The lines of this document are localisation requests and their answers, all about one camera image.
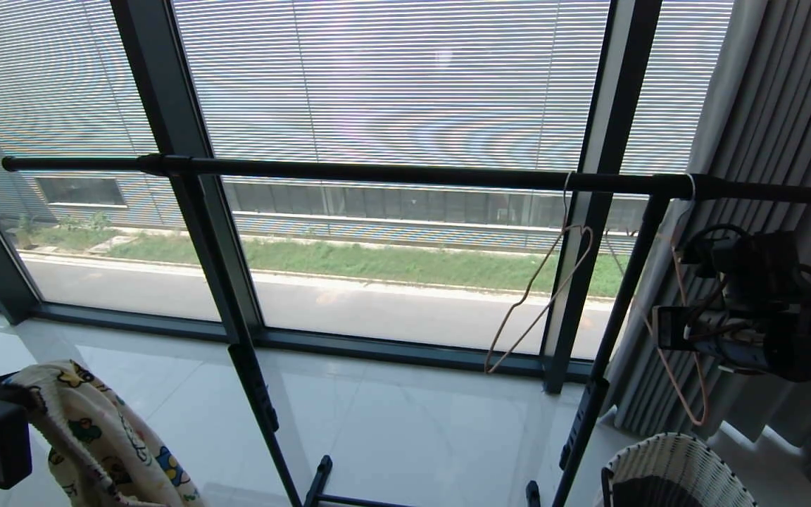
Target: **white garment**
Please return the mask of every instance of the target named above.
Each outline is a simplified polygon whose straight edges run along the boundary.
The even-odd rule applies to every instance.
[[[158,436],[82,366],[28,366],[7,382],[32,392],[31,423],[52,445],[49,471],[73,507],[206,507]]]

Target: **grass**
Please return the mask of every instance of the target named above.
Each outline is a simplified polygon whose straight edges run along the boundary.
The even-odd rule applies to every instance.
[[[68,229],[64,227],[43,227],[30,234],[30,243],[57,246],[62,250],[84,251],[103,241],[115,237],[112,229]]]
[[[524,289],[543,256],[509,256],[483,251],[442,251],[408,247],[366,248],[359,244],[301,243],[295,241],[244,242],[250,269],[283,270],[338,276],[438,283],[484,289]],[[110,257],[199,263],[188,237],[141,234],[131,243],[113,247]],[[619,256],[627,263],[627,256]],[[550,292],[553,288],[555,259],[543,267],[532,289]],[[611,256],[600,256],[590,282],[589,295],[614,296],[621,282]]]

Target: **garment rack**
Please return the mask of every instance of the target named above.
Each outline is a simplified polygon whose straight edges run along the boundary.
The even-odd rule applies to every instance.
[[[584,394],[577,407],[575,420],[567,441],[562,449],[559,466],[563,469],[559,488],[553,500],[553,507],[563,507],[567,495],[572,490],[572,484],[577,469],[579,469],[590,435],[596,424],[599,411],[605,401],[609,382],[605,379],[605,367],[615,348],[624,316],[630,307],[631,298],[637,282],[640,280],[643,266],[649,256],[651,247],[656,238],[659,225],[672,199],[682,199],[695,202],[712,199],[752,199],[797,204],[811,204],[811,187],[792,187],[749,182],[727,182],[714,176],[701,174],[659,174],[653,176],[631,176],[618,174],[586,174],[551,173],[538,170],[479,170],[460,169],[453,167],[424,167],[403,165],[361,165],[340,163],[281,163],[281,161],[240,161],[223,160],[223,158],[197,158],[180,155],[151,154],[137,158],[14,158],[5,157],[2,160],[4,169],[9,171],[33,170],[74,170],[74,171],[142,171],[160,177],[167,177],[173,183],[184,183],[189,187],[196,183],[196,179],[204,175],[222,176],[251,176],[251,177],[295,177],[305,180],[334,180],[334,182],[377,182],[421,185],[455,185],[466,187],[495,187],[496,189],[536,189],[536,190],[567,190],[567,192],[594,192],[594,193],[625,193],[649,196],[640,232],[631,258],[628,260],[624,278],[615,296],[615,304],[609,315],[603,339],[596,352],[589,381],[584,388]],[[185,199],[192,199],[193,204],[200,202],[202,196],[187,195]],[[193,210],[194,214],[208,212],[205,201],[202,206]],[[210,251],[210,256],[216,259],[207,259],[210,265],[228,265],[225,256],[238,256],[242,259],[242,252],[225,251],[217,248]],[[221,286],[225,301],[233,301],[234,293],[229,286]],[[270,450],[271,458],[283,482],[284,490],[289,497],[292,507],[318,507],[320,503],[357,505],[364,507],[405,507],[400,504],[383,503],[358,498],[337,496],[324,493],[334,462],[331,456],[324,456],[318,465],[318,471],[313,478],[305,500],[297,494],[293,478],[290,475],[286,461],[284,461],[279,442],[275,432],[279,429],[277,414],[268,396],[268,386],[261,375],[261,369],[255,354],[255,347],[251,341],[231,344],[229,353],[234,361],[234,368],[244,385],[244,391],[255,414],[258,427],[264,436],[265,443]],[[525,489],[528,507],[541,505],[540,491],[536,482],[528,482]]]

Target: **gray curtain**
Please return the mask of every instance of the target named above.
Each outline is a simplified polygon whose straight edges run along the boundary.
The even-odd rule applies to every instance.
[[[811,186],[811,0],[739,0],[731,14],[715,74],[696,133],[690,173],[738,182]],[[675,203],[663,233],[669,234],[686,203]],[[683,215],[681,240],[721,222],[750,231],[796,231],[803,262],[811,263],[811,206],[725,199]],[[685,274],[690,298],[711,290]],[[656,244],[638,289],[635,308],[679,304],[669,247]],[[769,376],[743,377],[704,362],[710,418],[694,429],[681,407],[646,333],[641,311],[629,315],[621,347],[608,370],[612,388],[605,410],[617,406],[615,426],[641,435],[664,430],[715,433],[723,420],[756,440],[766,425],[794,445],[811,430],[811,383]],[[698,378],[687,353],[669,353],[669,364],[695,411],[702,408]]]

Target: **building window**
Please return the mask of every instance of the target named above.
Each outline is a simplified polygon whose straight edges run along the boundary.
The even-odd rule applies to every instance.
[[[37,177],[49,204],[126,206],[112,177]]]

